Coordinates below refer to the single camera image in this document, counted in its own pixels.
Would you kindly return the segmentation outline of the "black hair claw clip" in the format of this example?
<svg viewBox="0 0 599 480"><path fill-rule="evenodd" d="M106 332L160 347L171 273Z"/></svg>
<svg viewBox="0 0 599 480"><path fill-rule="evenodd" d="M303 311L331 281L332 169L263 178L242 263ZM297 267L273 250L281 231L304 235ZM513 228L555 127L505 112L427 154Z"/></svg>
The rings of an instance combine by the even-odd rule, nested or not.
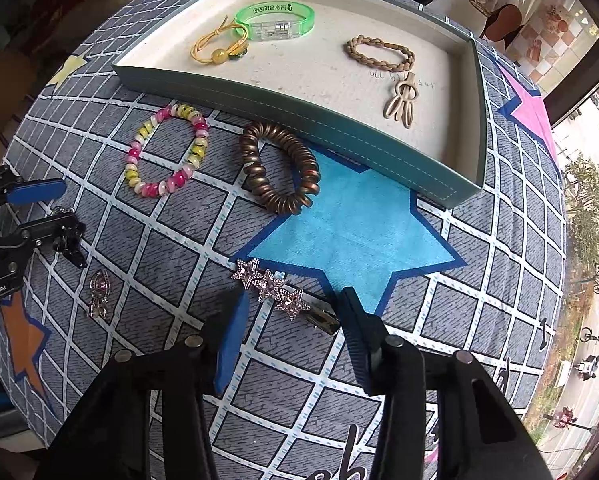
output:
<svg viewBox="0 0 599 480"><path fill-rule="evenodd" d="M53 217L62 214L67 214L67 218L60 220L54 230L53 248L73 266L83 269L86 266L86 257L80 249L80 240L86 232L86 225L78 219L72 209L57 206L52 210Z"/></svg>

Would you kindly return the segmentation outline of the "star rhinestone hair clip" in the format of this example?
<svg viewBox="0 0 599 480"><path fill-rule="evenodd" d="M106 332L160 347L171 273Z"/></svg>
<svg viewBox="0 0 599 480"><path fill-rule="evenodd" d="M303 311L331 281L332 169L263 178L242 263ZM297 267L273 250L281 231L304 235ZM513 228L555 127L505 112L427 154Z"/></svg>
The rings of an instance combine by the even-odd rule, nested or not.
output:
<svg viewBox="0 0 599 480"><path fill-rule="evenodd" d="M275 311L284 312L290 321L301 316L322 332L334 335L341 327L330 307L319 307L305 298L301 288L293 288L283 278L277 278L270 269L261 269L257 258L235 260L232 280L241 283L245 292L251 289L257 294L257 301L262 304L270 300Z"/></svg>

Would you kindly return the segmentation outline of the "green translucent bangle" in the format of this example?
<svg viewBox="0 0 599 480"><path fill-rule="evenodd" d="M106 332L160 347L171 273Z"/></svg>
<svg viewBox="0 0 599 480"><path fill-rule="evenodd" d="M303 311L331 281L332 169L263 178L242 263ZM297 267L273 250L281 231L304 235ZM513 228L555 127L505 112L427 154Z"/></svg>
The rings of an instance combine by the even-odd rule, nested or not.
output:
<svg viewBox="0 0 599 480"><path fill-rule="evenodd" d="M237 11L234 22L244 26L252 41L298 39L315 27L316 13L305 3L271 0Z"/></svg>

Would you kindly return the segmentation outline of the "teal jewelry tray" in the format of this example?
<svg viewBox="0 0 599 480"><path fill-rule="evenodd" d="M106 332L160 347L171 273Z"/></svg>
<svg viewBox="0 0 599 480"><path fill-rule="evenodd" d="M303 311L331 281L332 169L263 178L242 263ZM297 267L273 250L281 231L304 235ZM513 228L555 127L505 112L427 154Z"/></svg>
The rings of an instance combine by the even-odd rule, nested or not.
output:
<svg viewBox="0 0 599 480"><path fill-rule="evenodd" d="M234 62L192 58L197 38L267 1L274 0L184 0L121 53L114 70L133 90L277 122L445 207L483 188L486 97L469 32L409 0L275 0L311 6L315 27L295 39L254 41ZM361 35L414 53L419 95L410 126L384 114L398 76L346 53L346 42Z"/></svg>

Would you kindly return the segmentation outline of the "heart pendant silver right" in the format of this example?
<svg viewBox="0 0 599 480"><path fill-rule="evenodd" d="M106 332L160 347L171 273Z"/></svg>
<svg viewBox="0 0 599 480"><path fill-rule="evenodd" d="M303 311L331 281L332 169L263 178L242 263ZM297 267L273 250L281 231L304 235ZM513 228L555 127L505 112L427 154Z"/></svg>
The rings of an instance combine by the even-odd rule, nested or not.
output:
<svg viewBox="0 0 599 480"><path fill-rule="evenodd" d="M104 269L96 271L89 282L89 315L91 318L108 317L108 300L111 291L112 285L107 272Z"/></svg>

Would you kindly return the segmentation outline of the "grey checkered star tablecloth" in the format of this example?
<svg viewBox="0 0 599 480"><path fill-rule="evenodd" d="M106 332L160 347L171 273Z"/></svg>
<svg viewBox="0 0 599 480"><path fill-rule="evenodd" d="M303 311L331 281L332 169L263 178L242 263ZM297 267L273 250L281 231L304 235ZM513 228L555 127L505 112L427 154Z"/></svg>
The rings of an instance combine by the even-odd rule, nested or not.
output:
<svg viewBox="0 0 599 480"><path fill-rule="evenodd" d="M61 206L86 225L78 269L34 248L0 301L0 376L45 450L39 479L546 479L521 417L562 298L563 185L539 91L476 42L485 183L454 207L277 122L133 90L114 61L184 0L133 0L67 60L5 155L63 179L0 208L0 233ZM195 61L244 58L227 18ZM414 73L414 53L349 39L354 61ZM330 307L354 287L378 316L383 394L357 384L342 327L290 321L252 289L231 382L214 393L222 311L257 258ZM104 269L108 317L89 315Z"/></svg>

